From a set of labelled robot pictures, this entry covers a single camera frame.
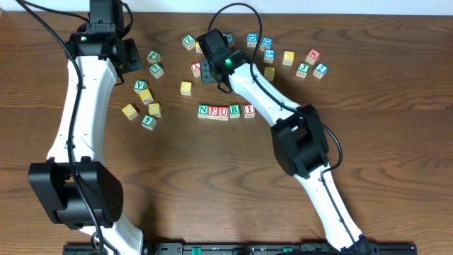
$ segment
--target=brown wood surface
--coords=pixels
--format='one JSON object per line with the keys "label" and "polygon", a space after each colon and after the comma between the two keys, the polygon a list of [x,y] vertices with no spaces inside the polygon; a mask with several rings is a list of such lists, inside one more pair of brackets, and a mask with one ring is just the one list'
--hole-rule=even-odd
{"label": "brown wood surface", "polygon": [[[66,40],[79,20],[40,15]],[[200,59],[181,38],[205,31],[212,14],[136,13],[130,37],[144,68],[126,74],[108,107],[104,150],[125,190],[125,212],[152,240],[300,242],[323,239],[308,195],[273,156],[268,124],[254,119],[197,118],[199,103],[243,104],[190,71]],[[453,253],[453,18],[428,16],[262,15],[274,39],[273,84],[312,103],[342,142],[334,173],[352,218],[367,237],[415,242],[419,254]],[[252,15],[223,15],[215,26],[245,49],[257,31]],[[296,77],[315,48],[329,66],[322,80]],[[162,55],[152,77],[146,55]],[[296,52],[282,66],[284,50]],[[256,62],[264,68],[263,53]],[[61,254],[88,236],[54,225],[28,184],[28,166],[43,162],[59,127],[67,90],[61,47],[26,13],[0,19],[0,254]],[[153,131],[129,121],[128,103],[145,107],[132,86],[145,79],[162,105]],[[182,96],[180,82],[193,82]],[[336,160],[331,143],[329,157]]]}

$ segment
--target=white wall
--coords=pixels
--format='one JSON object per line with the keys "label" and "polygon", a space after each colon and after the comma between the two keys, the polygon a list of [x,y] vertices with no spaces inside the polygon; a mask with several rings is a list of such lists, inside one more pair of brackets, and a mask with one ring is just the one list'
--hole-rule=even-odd
{"label": "white wall", "polygon": [[[89,0],[29,0],[61,11],[88,11]],[[132,11],[214,13],[240,0],[124,0]],[[341,13],[453,15],[453,0],[243,0],[260,13]],[[14,0],[0,0],[5,11],[21,11]],[[235,6],[226,12],[249,12]]]}

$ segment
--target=wooden cube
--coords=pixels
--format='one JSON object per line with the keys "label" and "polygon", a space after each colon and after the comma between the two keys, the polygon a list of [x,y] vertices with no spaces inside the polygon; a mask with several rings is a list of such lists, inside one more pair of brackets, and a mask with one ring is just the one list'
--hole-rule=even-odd
{"label": "wooden cube", "polygon": [[275,76],[275,68],[274,67],[264,67],[264,78],[268,81],[273,81]]}
{"label": "wooden cube", "polygon": [[229,117],[230,118],[241,117],[241,107],[239,105],[230,105],[229,106]]}
{"label": "wooden cube", "polygon": [[181,82],[181,95],[192,96],[192,82],[190,81]]}
{"label": "wooden cube", "polygon": [[195,51],[197,53],[203,53],[203,51],[200,48],[200,44],[198,42],[195,43]]}
{"label": "wooden cube", "polygon": [[264,51],[264,50],[268,50],[270,49],[270,46],[272,46],[272,39],[270,38],[263,38],[261,40],[261,46],[260,46],[260,50],[261,51]]}
{"label": "wooden cube", "polygon": [[191,50],[195,47],[195,38],[191,35],[186,35],[183,38],[183,45],[187,50]]}
{"label": "wooden cube", "polygon": [[229,115],[228,107],[219,107],[218,111],[219,111],[217,114],[218,120],[228,120]]}
{"label": "wooden cube", "polygon": [[283,65],[292,65],[292,62],[294,61],[294,52],[287,52],[283,54]]}
{"label": "wooden cube", "polygon": [[258,34],[249,33],[247,35],[247,47],[256,47],[257,43],[258,43]]}
{"label": "wooden cube", "polygon": [[143,80],[135,81],[135,84],[134,84],[135,93],[139,93],[140,91],[143,91],[145,89],[148,89],[148,84],[146,81],[143,81]]}
{"label": "wooden cube", "polygon": [[133,119],[135,119],[135,117],[137,117],[139,115],[139,113],[137,112],[137,110],[135,110],[135,108],[134,108],[134,106],[132,106],[132,104],[128,104],[126,107],[124,107],[122,109],[122,112],[126,115],[126,117],[129,120],[133,120]]}
{"label": "wooden cube", "polygon": [[255,117],[255,107],[251,104],[243,106],[243,116],[244,118],[253,118]]}
{"label": "wooden cube", "polygon": [[147,56],[147,60],[150,64],[156,64],[161,61],[161,54],[156,50],[152,50],[149,52]]}
{"label": "wooden cube", "polygon": [[219,108],[216,106],[208,106],[207,107],[207,118],[211,120],[218,119],[217,114],[219,113]]}
{"label": "wooden cube", "polygon": [[151,103],[148,106],[148,113],[154,117],[161,117],[162,116],[161,105],[158,103]]}
{"label": "wooden cube", "polygon": [[156,124],[157,124],[156,118],[148,114],[146,114],[142,120],[142,126],[149,130],[153,130]]}
{"label": "wooden cube", "polygon": [[264,63],[272,64],[275,59],[275,50],[264,51]]}
{"label": "wooden cube", "polygon": [[299,67],[297,67],[296,76],[305,78],[306,75],[309,73],[310,66],[304,63],[300,63]]}
{"label": "wooden cube", "polygon": [[145,89],[143,91],[139,92],[140,99],[144,103],[144,105],[147,105],[149,103],[152,103],[154,101],[153,97],[151,96],[151,92],[149,89]]}
{"label": "wooden cube", "polygon": [[158,79],[164,74],[164,69],[160,66],[160,64],[153,64],[149,67],[149,71],[154,76],[154,78]]}
{"label": "wooden cube", "polygon": [[309,64],[314,64],[318,60],[319,56],[321,56],[321,53],[315,50],[310,50],[309,54],[305,58],[305,62]]}
{"label": "wooden cube", "polygon": [[198,117],[199,118],[207,118],[207,109],[209,106],[207,105],[198,105]]}
{"label": "wooden cube", "polygon": [[226,34],[226,40],[228,41],[228,47],[234,47],[233,34]]}
{"label": "wooden cube", "polygon": [[199,77],[201,75],[201,65],[199,62],[193,63],[190,66],[194,77]]}
{"label": "wooden cube", "polygon": [[319,63],[318,66],[314,69],[313,75],[316,78],[320,79],[324,76],[324,74],[326,74],[327,69],[328,67],[325,64]]}

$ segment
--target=wood grain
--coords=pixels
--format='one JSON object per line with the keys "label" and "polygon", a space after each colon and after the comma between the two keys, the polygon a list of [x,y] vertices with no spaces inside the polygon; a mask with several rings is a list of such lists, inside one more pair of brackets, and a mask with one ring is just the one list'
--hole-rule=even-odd
{"label": "wood grain", "polygon": [[[40,15],[65,40],[79,21]],[[144,68],[125,76],[109,103],[104,137],[108,169],[122,181],[125,212],[152,240],[300,242],[323,239],[307,194],[273,156],[267,123],[200,120],[196,105],[245,103],[194,79],[201,58],[181,38],[207,28],[211,14],[136,13],[130,37]],[[414,242],[419,254],[453,249],[453,18],[421,16],[262,15],[274,39],[274,85],[312,103],[345,152],[334,173],[354,221],[381,242]],[[245,49],[256,18],[222,15],[215,26]],[[61,254],[88,237],[48,220],[28,184],[28,166],[52,146],[67,90],[67,60],[48,32],[26,13],[0,20],[0,254]],[[295,76],[315,48],[329,66],[322,80]],[[151,77],[150,49],[165,74]],[[282,53],[296,53],[292,67]],[[263,54],[257,63],[261,70]],[[153,131],[120,109],[145,107],[132,90],[149,82],[163,117]],[[193,82],[181,96],[180,82]],[[331,143],[331,160],[336,151]]]}

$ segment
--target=wooden table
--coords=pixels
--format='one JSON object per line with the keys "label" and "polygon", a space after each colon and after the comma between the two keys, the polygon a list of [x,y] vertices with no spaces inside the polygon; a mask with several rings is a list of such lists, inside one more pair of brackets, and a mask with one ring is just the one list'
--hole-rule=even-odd
{"label": "wooden table", "polygon": [[[40,15],[66,40],[76,18]],[[246,101],[201,84],[190,64],[202,55],[181,38],[205,31],[212,14],[136,13],[130,37],[144,68],[112,92],[104,135],[108,169],[125,190],[124,211],[153,240],[300,242],[323,239],[307,194],[273,155],[270,129],[254,119],[198,119],[197,104]],[[262,15],[274,39],[273,84],[300,104],[312,103],[345,153],[334,179],[354,221],[381,242],[415,242],[419,254],[453,248],[453,18],[422,16]],[[252,15],[222,15],[215,27],[246,49]],[[67,90],[61,47],[26,13],[0,19],[0,254],[61,254],[88,236],[52,224],[28,184],[59,127]],[[297,65],[315,48],[329,66],[322,80]],[[147,70],[161,52],[165,74]],[[284,50],[295,51],[291,67]],[[260,70],[263,53],[257,56]],[[121,112],[145,107],[132,90],[145,79],[163,107],[155,130]],[[192,96],[180,82],[193,81]],[[337,158],[330,141],[329,157]]]}

